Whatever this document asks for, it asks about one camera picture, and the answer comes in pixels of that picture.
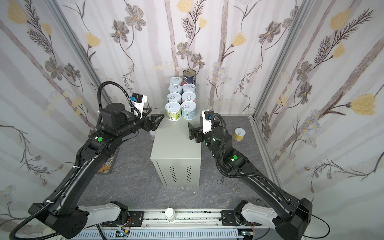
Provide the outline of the green label can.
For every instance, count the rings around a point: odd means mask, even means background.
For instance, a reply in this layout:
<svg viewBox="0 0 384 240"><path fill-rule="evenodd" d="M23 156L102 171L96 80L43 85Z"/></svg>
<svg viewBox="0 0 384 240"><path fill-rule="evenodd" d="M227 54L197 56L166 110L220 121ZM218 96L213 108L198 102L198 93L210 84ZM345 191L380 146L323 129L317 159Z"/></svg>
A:
<svg viewBox="0 0 384 240"><path fill-rule="evenodd" d="M181 105L178 102L169 102L165 106L167 119L176 122L181 118Z"/></svg>

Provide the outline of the dark blue tomato can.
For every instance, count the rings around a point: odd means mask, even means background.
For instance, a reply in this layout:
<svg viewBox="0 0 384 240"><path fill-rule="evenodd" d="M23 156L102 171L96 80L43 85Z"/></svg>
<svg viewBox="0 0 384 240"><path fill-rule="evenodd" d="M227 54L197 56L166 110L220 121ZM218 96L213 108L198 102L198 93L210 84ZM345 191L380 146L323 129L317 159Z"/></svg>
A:
<svg viewBox="0 0 384 240"><path fill-rule="evenodd" d="M186 69L183 71L183 82L184 84L196 84L197 72L192 69Z"/></svg>

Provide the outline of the white lid can front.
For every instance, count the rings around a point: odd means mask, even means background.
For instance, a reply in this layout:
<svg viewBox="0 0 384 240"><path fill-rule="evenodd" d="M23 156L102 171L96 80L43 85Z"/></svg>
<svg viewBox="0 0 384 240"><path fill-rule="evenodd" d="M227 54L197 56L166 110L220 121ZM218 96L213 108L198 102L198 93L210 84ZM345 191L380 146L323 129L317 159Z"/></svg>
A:
<svg viewBox="0 0 384 240"><path fill-rule="evenodd" d="M182 94L183 92L183 87L181 85L178 85L178 84L173 84L173 85L170 85L169 88L168 88L169 92L170 93L179 93L179 94Z"/></svg>

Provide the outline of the pink label can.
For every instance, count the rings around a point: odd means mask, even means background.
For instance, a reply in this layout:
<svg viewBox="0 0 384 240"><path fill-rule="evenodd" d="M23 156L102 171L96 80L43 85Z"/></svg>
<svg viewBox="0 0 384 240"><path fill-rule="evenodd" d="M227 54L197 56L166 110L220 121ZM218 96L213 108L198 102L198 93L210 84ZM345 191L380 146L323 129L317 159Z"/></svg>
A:
<svg viewBox="0 0 384 240"><path fill-rule="evenodd" d="M182 85L183 79L181 77L171 77L169 80L170 85Z"/></svg>

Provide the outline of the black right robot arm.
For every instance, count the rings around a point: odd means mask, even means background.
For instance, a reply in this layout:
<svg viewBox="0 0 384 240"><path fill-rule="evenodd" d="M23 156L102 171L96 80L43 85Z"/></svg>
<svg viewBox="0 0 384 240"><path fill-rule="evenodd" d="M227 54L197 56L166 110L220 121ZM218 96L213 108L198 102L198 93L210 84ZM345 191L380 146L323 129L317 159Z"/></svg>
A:
<svg viewBox="0 0 384 240"><path fill-rule="evenodd" d="M298 199L287 193L262 174L253 163L232 145L224 118L213 111L203 111L202 126L188 123L189 139L204 143L215 159L223 177L239 179L256 192L267 204L258 206L242 200L233 210L222 211L224 227L267 227L275 230L283 240L300 240L315 217L313 204L306 198Z"/></svg>

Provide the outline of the yellow label can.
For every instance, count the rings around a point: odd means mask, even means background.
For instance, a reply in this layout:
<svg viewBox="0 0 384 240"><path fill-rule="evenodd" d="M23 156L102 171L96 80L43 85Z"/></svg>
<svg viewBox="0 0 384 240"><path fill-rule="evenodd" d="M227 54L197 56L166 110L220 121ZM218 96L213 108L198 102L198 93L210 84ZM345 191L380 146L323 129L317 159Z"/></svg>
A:
<svg viewBox="0 0 384 240"><path fill-rule="evenodd" d="M246 135L246 131L243 128L236 128L234 133L234 139L236 141L242 141Z"/></svg>

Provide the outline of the teal label can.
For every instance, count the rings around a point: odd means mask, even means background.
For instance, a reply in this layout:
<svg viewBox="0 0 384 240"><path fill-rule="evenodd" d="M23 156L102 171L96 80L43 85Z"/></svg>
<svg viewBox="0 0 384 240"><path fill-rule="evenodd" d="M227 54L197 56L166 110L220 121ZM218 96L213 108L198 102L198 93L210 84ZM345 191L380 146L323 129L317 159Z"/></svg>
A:
<svg viewBox="0 0 384 240"><path fill-rule="evenodd" d="M179 93L169 93L167 95L167 100L169 103L175 102L175 103L182 103L182 95Z"/></svg>
<svg viewBox="0 0 384 240"><path fill-rule="evenodd" d="M183 88L183 93L186 93L186 92L196 93L196 86L194 84L184 84L182 88Z"/></svg>

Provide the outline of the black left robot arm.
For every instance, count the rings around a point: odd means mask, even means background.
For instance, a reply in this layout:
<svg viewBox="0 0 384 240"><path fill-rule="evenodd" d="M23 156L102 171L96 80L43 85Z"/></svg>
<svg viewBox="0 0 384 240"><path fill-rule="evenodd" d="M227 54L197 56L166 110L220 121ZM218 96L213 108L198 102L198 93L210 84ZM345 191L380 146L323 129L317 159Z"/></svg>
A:
<svg viewBox="0 0 384 240"><path fill-rule="evenodd" d="M129 110L121 103L103 107L102 91L107 85L115 86L123 92L128 100ZM129 214L125 205L110 203L86 210L79 207L78 202L92 178L120 145L128 140L128 135L139 130L157 130L165 116L152 114L151 109L144 107L146 96L136 93L130 96L121 85L112 81L99 85L97 101L100 114L96 131L79 148L72 170L43 203L34 203L29 208L30 216L10 232L11 240L18 240L17 232L33 219L39 220L54 231L52 234L41 236L41 240L56 236L71 239L84 228L103 222L127 222Z"/></svg>

